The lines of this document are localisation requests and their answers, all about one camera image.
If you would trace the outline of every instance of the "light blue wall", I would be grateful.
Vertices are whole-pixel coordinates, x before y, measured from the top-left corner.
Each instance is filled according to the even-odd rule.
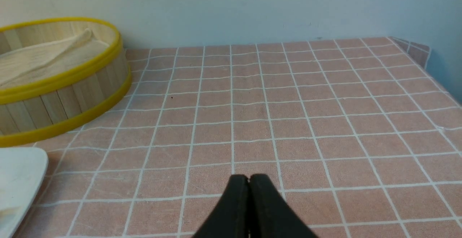
[[[462,100],[462,0],[0,0],[0,26],[93,16],[129,47],[391,35],[434,48],[429,71]]]

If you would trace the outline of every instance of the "yellow plastic band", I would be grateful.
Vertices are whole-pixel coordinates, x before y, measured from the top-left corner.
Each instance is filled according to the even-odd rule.
[[[105,113],[116,103],[118,103],[128,92],[132,85],[132,73],[130,68],[128,68],[128,76],[117,92],[112,94],[109,98],[104,100],[99,105],[91,108],[90,110],[79,114],[73,118],[70,118],[66,121],[62,121],[51,126],[40,128],[33,131],[16,133],[8,136],[0,136],[0,147],[10,147],[16,145],[23,145],[31,142],[41,141],[48,139],[54,136],[58,136],[62,133],[75,129],[85,123],[88,123],[91,120],[94,120],[98,116]]]
[[[82,65],[75,67],[71,70],[63,72],[61,74],[55,75],[53,77],[49,77],[43,80],[39,80],[37,82],[33,82],[27,85],[20,85],[18,87],[12,87],[4,90],[0,90],[0,105],[4,105],[7,103],[13,103],[21,100],[27,100],[30,98],[37,97],[39,95],[43,95],[57,89],[66,87],[68,85],[74,84],[88,76],[94,74],[95,72],[102,69],[106,66],[109,62],[114,60],[121,51],[123,51],[122,47],[122,38],[120,37],[117,28],[102,20],[94,19],[94,18],[84,18],[84,17],[65,17],[65,18],[50,18],[45,20],[39,21],[31,21],[25,22],[21,24],[11,25],[7,27],[0,28],[0,32],[7,31],[11,29],[16,29],[24,26],[31,26],[37,24],[44,24],[44,23],[53,23],[53,22],[63,22],[63,21],[87,21],[87,22],[94,22],[103,24],[107,27],[110,27],[117,33],[117,38],[115,41],[109,45],[109,47],[100,53],[98,56],[94,57]]]

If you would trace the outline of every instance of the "steamer basket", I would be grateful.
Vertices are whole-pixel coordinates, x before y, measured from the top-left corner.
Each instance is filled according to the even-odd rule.
[[[0,147],[77,128],[119,102],[130,85],[112,24],[52,18],[0,28]]]

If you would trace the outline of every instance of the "white tray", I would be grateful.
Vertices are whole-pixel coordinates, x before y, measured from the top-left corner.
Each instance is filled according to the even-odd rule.
[[[42,183],[48,165],[39,148],[0,148],[0,237],[18,228]]]

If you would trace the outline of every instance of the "white grid line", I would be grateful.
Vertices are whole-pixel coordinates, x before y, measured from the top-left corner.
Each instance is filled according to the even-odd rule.
[[[351,60],[354,60],[354,59],[363,59],[363,57],[361,58],[350,58]],[[333,61],[333,60],[345,60],[345,59],[320,59],[320,61]],[[312,61],[296,61],[296,62],[273,62],[273,63],[263,63],[261,64],[263,67],[265,66],[268,66],[269,64],[270,65],[274,65],[274,64],[280,64],[280,65],[291,65],[291,64],[297,64],[297,63],[305,63],[305,62],[316,62],[315,60],[312,60]],[[249,64],[238,64],[238,65],[218,65],[218,66],[205,66],[204,68],[205,69],[209,69],[209,68],[217,68],[217,67],[247,67],[247,66],[251,66],[251,65],[258,65],[258,63],[249,63]],[[390,67],[409,67],[409,66],[414,66],[415,64],[406,64],[406,65],[398,65],[398,66],[390,66]],[[200,69],[201,67],[199,66],[189,66],[189,67],[177,67],[177,69]],[[365,67],[365,68],[361,68],[361,69],[356,69],[356,70],[370,70],[370,69],[381,69],[381,67]],[[169,68],[166,68],[166,69],[143,69],[143,70],[135,70],[135,71],[132,71],[132,72],[143,72],[143,71],[150,71],[150,72],[159,72],[159,71],[165,71],[165,70],[172,70],[171,67]],[[325,70],[325,72],[339,72],[339,71],[351,71],[351,69],[339,69],[339,70]],[[312,72],[294,72],[293,74],[313,74],[313,73],[319,73],[320,71],[312,71]],[[290,74],[290,73],[277,73],[277,74],[263,74],[263,75],[280,75],[280,74]],[[258,76],[259,74],[255,74],[255,75],[248,75],[248,76],[239,76],[239,75],[233,75],[231,74],[230,76],[232,77],[252,77],[252,76]],[[206,80],[208,79],[221,79],[221,78],[204,78]],[[193,80],[193,79],[174,79],[173,81],[177,81],[177,80]]]
[[[329,71],[329,72],[343,72],[343,71],[351,71],[350,70],[332,70],[332,71]],[[321,72],[320,71],[317,71],[317,72],[300,72],[300,73],[294,73],[294,74],[320,74]],[[280,73],[280,74],[262,74],[263,76],[279,76],[279,75],[292,75],[290,73]],[[218,77],[218,78],[204,78],[205,80],[220,80],[220,79],[228,79],[228,78],[249,78],[249,77],[258,77],[259,75],[258,74],[255,74],[255,75],[249,75],[249,76],[227,76],[227,77]],[[400,80],[417,80],[417,79],[427,79],[428,77],[414,77],[414,78],[406,78],[406,79],[400,79]],[[199,80],[199,79],[175,79],[175,80],[171,80],[171,81],[184,81],[184,80],[193,80],[193,81],[196,81],[196,80]],[[397,80],[370,80],[370,81],[365,81],[366,83],[368,82],[390,82],[390,81],[397,81]],[[134,83],[151,83],[151,82],[155,82],[155,83],[167,83],[167,82],[170,82],[170,80],[162,80],[162,81],[156,81],[156,80],[145,80],[145,81],[139,81],[139,82],[134,82]],[[348,84],[357,84],[359,83],[359,81],[357,82],[346,82],[346,83],[330,83],[330,84],[313,84],[313,85],[300,85],[301,87],[303,86],[314,86],[314,85],[348,85]],[[292,86],[285,86],[285,87],[266,87],[267,89],[271,89],[271,88],[286,88],[286,87],[293,87]],[[254,89],[254,88],[262,88],[262,87],[253,87],[253,88],[236,88],[236,90],[249,90],[249,89]],[[229,90],[216,90],[216,91],[201,91],[201,92],[225,92],[225,91],[229,91]]]
[[[384,68],[387,70],[387,72],[390,74],[390,76],[393,78],[393,79],[396,79],[393,74],[390,73],[390,71],[386,68],[386,66],[384,66]],[[422,108],[420,107],[420,105],[414,100],[414,98],[406,91],[406,89],[399,83],[399,82],[396,82],[399,87],[404,91],[405,94],[407,94],[407,96],[414,102],[414,104],[417,106],[417,108],[419,108],[420,112],[423,113],[423,115],[427,118],[427,120],[435,127],[435,128],[438,128],[438,129],[441,129],[440,126],[436,125],[432,119],[427,115],[427,113],[425,113]],[[457,147],[449,140],[449,138],[444,134],[444,131],[440,130],[439,131],[441,136],[444,137],[444,139],[452,146],[452,148],[457,151]],[[398,135],[400,136],[400,138],[402,139],[402,141],[406,144],[407,146],[407,143],[404,141],[404,139],[401,137],[401,135]],[[411,154],[414,154],[414,152],[412,151],[412,149],[410,147],[408,147],[409,149],[409,152]],[[426,178],[429,180],[430,183],[432,183],[433,185],[433,188],[435,189],[435,191],[437,192],[438,196],[440,197],[440,199],[442,200],[442,202],[444,203],[444,205],[447,207],[447,209],[449,210],[449,212],[451,213],[451,215],[453,217],[456,217],[456,214],[454,213],[454,210],[452,210],[452,207],[449,205],[449,203],[446,201],[446,199],[444,198],[443,194],[441,194],[440,190],[438,189],[438,187],[436,187],[436,185],[434,185],[433,183],[433,180],[431,179],[431,177],[429,176],[429,174],[426,172],[426,170],[424,169],[424,167],[422,166],[422,164],[420,163],[420,161],[414,157],[414,160],[415,162],[419,165],[420,169],[422,170],[422,172],[425,174]],[[457,224],[460,226],[460,228],[462,228],[462,222],[457,219],[456,220]]]
[[[440,156],[440,155],[450,155],[458,154],[458,151],[446,151],[439,153],[431,154],[401,154],[401,155],[383,155],[383,156],[369,156],[371,159],[393,159],[393,158],[418,158],[418,157],[428,157],[428,156]],[[324,158],[324,159],[280,159],[280,162],[313,162],[313,161],[335,161],[335,160],[348,160],[348,159],[367,159],[368,157],[339,157],[339,158]],[[234,164],[247,164],[247,163],[275,163],[275,160],[250,160],[250,161],[236,161]],[[231,162],[223,163],[210,163],[210,164],[195,164],[190,165],[190,168],[194,167],[203,167],[203,166],[220,166],[220,165],[230,165]],[[161,171],[167,169],[186,169],[187,166],[177,166],[177,167],[164,167],[164,168],[145,168],[144,171]],[[135,172],[141,170],[140,168],[136,169],[105,169],[99,171],[64,171],[53,174],[53,176],[67,175],[67,174],[88,174],[88,173],[102,173],[102,172]],[[449,181],[450,183],[457,184],[457,181]]]
[[[306,108],[305,108],[305,103],[302,102],[302,95],[300,95],[300,91],[299,91],[298,88],[297,88],[297,93],[298,93],[298,98],[300,99],[300,102],[301,102],[301,104],[302,104],[302,107],[303,107],[303,110],[304,110],[304,113],[305,113],[306,122],[308,123],[308,126],[310,127],[310,132],[311,132],[311,135],[313,136],[313,140],[314,140],[316,149],[317,149],[317,151],[318,151],[319,157],[322,159],[322,166],[324,167],[324,171],[325,171],[325,173],[326,173],[326,177],[327,177],[327,179],[328,179],[328,181],[329,181],[330,188],[332,189],[332,195],[334,196],[335,205],[337,206],[337,210],[339,211],[340,218],[341,218],[342,224],[343,224],[343,228],[345,228],[346,236],[347,236],[348,238],[351,238],[350,230],[348,229],[348,226],[346,225],[347,220],[346,220],[346,218],[345,218],[345,215],[344,215],[344,213],[343,213],[342,207],[341,207],[341,205],[340,205],[340,201],[339,201],[339,199],[338,199],[338,197],[337,197],[337,193],[333,190],[333,188],[334,188],[334,183],[332,182],[332,178],[330,177],[329,168],[328,168],[328,166],[327,166],[326,161],[324,160],[324,157],[323,157],[323,154],[322,154],[322,152],[321,152],[321,149],[319,148],[318,141],[317,141],[317,139],[314,137],[314,136],[315,136],[315,133],[314,133],[314,130],[313,130],[313,126],[311,125],[311,122],[310,122],[310,120],[309,120],[309,116],[308,116],[308,113],[307,113]]]
[[[406,219],[403,223],[423,223],[423,222],[440,222],[440,221],[451,221],[462,219],[461,217],[440,217],[440,218],[423,218],[423,219]],[[362,226],[362,225],[390,225],[399,224],[398,221],[377,221],[377,222],[356,222],[347,223],[346,226]],[[336,228],[343,227],[343,224],[325,224],[325,225],[308,225],[309,228]],[[185,233],[159,233],[159,234],[146,234],[146,235],[134,235],[134,236],[70,236],[69,238],[150,238],[150,237],[165,237],[165,236],[176,236],[176,235],[193,235],[194,232]]]
[[[380,136],[380,135],[394,135],[397,133],[405,134],[405,133],[428,133],[428,132],[437,132],[438,129],[431,129],[431,130],[418,130],[418,131],[399,131],[399,132],[389,132],[389,133],[358,133],[358,136]],[[354,137],[354,135],[335,135],[335,136],[316,136],[317,139],[320,138],[333,138],[333,137]],[[284,137],[284,138],[274,138],[275,140],[297,140],[297,139],[313,139],[313,137]],[[241,142],[257,142],[257,141],[271,141],[272,139],[255,139],[255,140],[234,140],[235,143]],[[201,146],[201,145],[211,145],[211,144],[230,144],[230,141],[220,141],[220,142],[203,142],[203,143],[195,143],[194,146]],[[189,144],[164,144],[164,145],[153,145],[152,147],[174,147],[174,146],[188,146]],[[122,147],[122,148],[97,148],[97,147],[90,147],[90,146],[76,146],[71,147],[69,150],[75,149],[94,149],[99,151],[121,151],[127,149],[135,149],[135,148],[149,148],[150,146],[130,146],[130,147]],[[53,151],[62,151],[62,149],[51,150],[48,152]]]
[[[384,82],[384,81],[390,81],[390,82],[395,82],[395,80],[377,80],[377,81],[365,81],[365,83],[371,83],[371,82]],[[331,85],[354,85],[354,84],[360,84],[361,82],[351,82],[351,83],[333,83]],[[299,87],[317,87],[317,86],[320,86],[320,85],[328,85],[328,84],[316,84],[316,85],[299,85]],[[291,86],[287,86],[287,87],[265,87],[265,89],[281,89],[281,88],[295,88],[294,85],[291,85]],[[255,90],[255,89],[263,89],[262,87],[252,87],[252,88],[234,88],[233,90],[237,90],[237,91],[248,91],[248,90]],[[228,89],[228,90],[216,90],[216,91],[201,91],[201,93],[207,93],[207,92],[229,92],[231,91],[231,89]],[[427,94],[427,93],[432,93],[432,92],[440,92],[440,91],[427,91],[427,92],[416,92],[416,93],[412,93],[410,95],[418,95],[418,94]],[[178,93],[167,93],[167,95],[182,95],[182,94],[197,94],[198,91],[193,91],[193,92],[178,92]],[[130,95],[126,95],[125,97],[130,97],[130,96],[162,96],[162,95],[165,95],[165,93],[163,94],[130,94]],[[407,96],[406,94],[395,94],[395,95],[376,95],[375,97],[386,97],[386,96]],[[369,96],[367,97],[344,97],[344,98],[368,98]],[[286,103],[287,101],[279,101],[279,102],[274,102],[274,101],[269,101],[268,103]]]
[[[437,185],[460,185],[462,181],[441,181],[435,182]],[[285,189],[286,193],[308,193],[308,192],[332,192],[332,191],[349,191],[349,190],[365,190],[365,189],[392,189],[392,188],[413,188],[413,187],[429,187],[432,183],[414,183],[414,184],[393,184],[393,185],[374,185],[374,186],[358,186],[358,187],[332,187],[332,188],[313,188],[313,189]],[[221,197],[223,194],[207,194],[207,195],[186,195],[186,198],[208,198],[208,197]],[[148,198],[121,198],[121,199],[71,199],[59,200],[54,203],[36,204],[33,207],[53,207],[60,204],[76,203],[76,202],[106,202],[106,203],[120,203],[120,202],[160,202],[181,200],[183,196],[176,197],[148,197]]]
[[[279,185],[281,187],[282,198],[284,200],[286,200],[286,193],[284,192],[284,183],[282,182],[281,165],[280,165],[280,162],[279,162],[278,150],[277,150],[277,147],[276,147],[276,140],[274,139],[273,123],[271,122],[271,115],[269,113],[268,99],[267,99],[267,95],[266,95],[265,83],[263,81],[263,74],[262,74],[263,70],[261,70],[260,54],[258,52],[257,44],[255,44],[255,48],[256,48],[256,51],[257,51],[258,67],[260,69],[261,85],[263,87],[263,96],[265,98],[266,113],[267,113],[268,122],[269,122],[269,130],[271,132],[271,141],[272,141],[272,144],[273,144],[274,158],[276,159],[276,167],[277,167],[277,170],[278,170]]]
[[[191,133],[191,143],[189,146],[188,164],[186,166],[186,176],[185,176],[184,188],[183,188],[183,198],[181,200],[180,217],[178,219],[178,233],[181,232],[181,229],[183,226],[184,207],[186,204],[186,194],[188,192],[189,170],[190,170],[190,165],[191,165],[191,159],[193,157],[193,147],[194,147],[193,144],[194,144],[194,137],[195,137],[195,130],[196,130],[197,112],[199,110],[199,98],[201,97],[200,89],[201,89],[201,84],[202,84],[202,77],[204,74],[204,59],[205,59],[205,48],[203,48],[203,52],[202,52],[201,79],[199,80],[199,93],[197,94],[196,109],[195,109],[195,114],[194,114],[194,123],[193,123],[193,129]]]
[[[130,100],[128,101],[127,107],[130,105],[130,103],[132,102],[132,100],[133,100],[133,97],[130,97]],[[121,119],[120,119],[120,122],[119,122],[119,124],[117,125],[118,127],[120,127],[120,126],[122,125],[122,122],[123,122],[123,120],[124,120],[126,114],[127,114],[127,111],[124,111],[124,112],[123,112],[123,115],[122,115],[122,117],[121,117]],[[119,131],[119,129],[116,129],[116,130],[114,131],[114,135],[112,136],[111,142],[110,142],[110,144],[109,144],[109,148],[111,148],[112,145],[114,144],[114,141],[115,141],[115,139],[116,139],[116,135],[117,135],[118,131]],[[103,166],[104,161],[106,161],[106,158],[108,157],[108,154],[109,154],[109,151],[106,150],[106,152],[104,153],[104,157],[103,157],[103,159],[101,160],[101,162],[100,162],[100,164],[99,164],[99,166],[98,166],[98,168],[97,168],[97,171],[99,171],[99,170],[101,169],[101,167]],[[93,184],[94,184],[94,182],[95,182],[96,176],[97,176],[97,173],[95,172],[95,173],[93,174],[93,176],[92,176],[92,178],[91,178],[91,181],[90,181],[90,184],[88,185],[88,188],[87,188],[87,190],[86,190],[86,192],[85,192],[85,194],[84,194],[84,196],[83,196],[83,200],[86,199],[86,197],[87,197],[88,194],[90,193],[91,187],[93,186]],[[70,236],[70,235],[71,235],[71,232],[72,232],[72,230],[73,230],[73,228],[74,228],[74,225],[75,225],[75,223],[76,223],[76,221],[77,221],[77,218],[78,218],[78,216],[79,216],[79,214],[80,214],[80,211],[82,210],[82,207],[83,207],[83,202],[79,203],[79,206],[77,207],[77,211],[75,212],[74,218],[72,219],[71,225],[70,225],[70,227],[69,227],[69,230],[68,230],[67,233],[66,233],[66,236]]]
[[[230,45],[230,64],[232,64],[232,47]],[[230,66],[230,74],[232,75],[232,66]],[[230,89],[233,89],[232,85],[232,78],[230,77]],[[233,91],[230,91],[231,103],[230,103],[230,111],[231,111],[231,174],[235,173],[235,166],[234,166],[234,110],[233,110]]]
[[[173,77],[173,72],[175,71],[175,64],[176,64],[176,56],[175,56],[175,58],[173,60],[173,69],[172,69],[172,74],[170,75],[170,79],[172,79],[172,77]],[[168,85],[167,85],[167,92],[168,92],[168,89],[170,88],[170,84],[171,84],[171,82],[169,82]],[[157,133],[157,129],[158,129],[161,117],[162,117],[162,112],[163,112],[162,108],[165,107],[165,103],[167,102],[167,98],[168,98],[168,96],[165,95],[164,100],[162,101],[162,106],[161,106],[161,109],[160,109],[160,112],[159,112],[159,116],[157,118],[156,127],[154,129],[154,132],[152,133],[149,148],[148,148],[148,150],[146,152],[146,156],[145,156],[145,159],[144,159],[144,162],[143,162],[143,166],[141,167],[140,173],[138,175],[138,183],[136,185],[135,192],[133,194],[132,202],[130,203],[130,207],[129,207],[128,215],[127,215],[127,220],[125,221],[125,226],[124,226],[124,230],[123,230],[123,235],[124,236],[127,235],[128,227],[130,225],[130,220],[131,220],[132,213],[133,213],[134,202],[135,202],[135,199],[136,199],[138,193],[140,192],[140,186],[141,186],[141,183],[142,183],[142,180],[143,180],[144,169],[146,167],[146,164],[147,164],[147,162],[149,160],[149,156],[151,154],[152,144],[154,143],[156,133]]]
[[[363,82],[363,80],[359,77],[359,74],[358,74],[355,70],[353,70],[353,72],[356,74],[356,76],[359,78],[359,80],[361,80],[361,83],[363,84],[364,88],[367,90],[367,92],[369,93],[369,95],[372,96],[374,102],[376,103],[376,105],[378,106],[378,108],[381,110],[381,112],[384,113],[383,109],[380,107],[379,103],[378,103],[378,102],[376,101],[376,99],[373,97],[373,95],[372,95],[371,91],[369,90],[369,88],[366,86],[366,84]],[[343,109],[343,106],[342,106],[341,102],[340,102],[338,99],[337,99],[337,103],[338,103],[338,105],[340,106],[340,109],[342,110],[342,112],[346,115],[346,112],[345,112],[345,110]],[[407,228],[406,228],[406,226],[404,225],[404,223],[403,223],[403,221],[402,221],[402,219],[401,219],[401,216],[399,215],[398,210],[396,209],[395,204],[394,204],[393,201],[391,200],[391,197],[390,197],[390,195],[388,194],[388,191],[386,190],[386,188],[383,187],[382,179],[380,178],[380,176],[379,176],[379,174],[378,174],[378,172],[377,172],[376,167],[374,166],[374,164],[372,163],[371,158],[369,157],[369,153],[368,153],[367,150],[364,148],[364,145],[363,145],[363,143],[361,142],[361,140],[359,139],[359,137],[358,137],[358,135],[357,135],[357,133],[356,133],[356,130],[354,129],[354,127],[353,127],[353,125],[352,125],[350,119],[348,118],[348,116],[346,116],[346,121],[348,122],[348,125],[350,126],[350,128],[353,130],[353,134],[354,134],[355,137],[356,137],[356,141],[359,143],[359,145],[361,146],[361,149],[362,149],[363,152],[365,153],[365,155],[366,155],[366,157],[367,157],[367,159],[368,159],[368,161],[369,161],[369,164],[371,165],[371,168],[372,168],[372,170],[373,170],[373,172],[374,172],[374,175],[376,176],[376,178],[377,178],[377,180],[378,180],[380,186],[382,187],[382,190],[383,190],[383,192],[384,192],[384,194],[385,194],[385,196],[386,196],[386,198],[387,198],[387,200],[388,200],[388,203],[390,204],[391,209],[393,210],[393,212],[394,212],[394,214],[395,214],[395,216],[396,216],[396,219],[398,220],[398,222],[399,222],[401,228],[403,229],[404,234],[406,235],[406,237],[410,238],[411,236],[409,235],[409,232],[407,231]]]
[[[386,46],[391,46],[393,44],[386,44],[386,45],[377,45],[377,46],[373,46],[373,47],[386,47]],[[362,47],[348,47],[348,48],[342,48],[342,49],[361,49],[361,48],[365,48],[366,46],[362,46]],[[287,51],[287,53],[293,53],[293,52],[306,52],[306,51],[314,51],[314,50],[336,50],[336,49],[307,49],[307,50],[298,50],[298,51]],[[259,51],[260,53],[284,53],[283,51]],[[251,51],[251,52],[246,52],[246,53],[238,53],[238,54],[232,54],[234,56],[240,56],[240,55],[246,55],[246,54],[253,54],[253,53],[257,53],[256,51]],[[213,56],[229,56],[229,55],[223,55],[223,54],[212,54],[212,55],[204,55],[203,57],[213,57]],[[147,61],[147,60],[150,60],[150,59],[155,59],[155,58],[163,58],[163,57],[175,57],[175,55],[159,55],[159,56],[153,56],[153,57],[148,57],[147,59],[131,59],[129,60],[128,62],[139,62],[139,61]],[[195,57],[195,58],[199,58],[199,57],[202,57],[202,56],[186,56],[186,55],[178,55],[177,57]]]

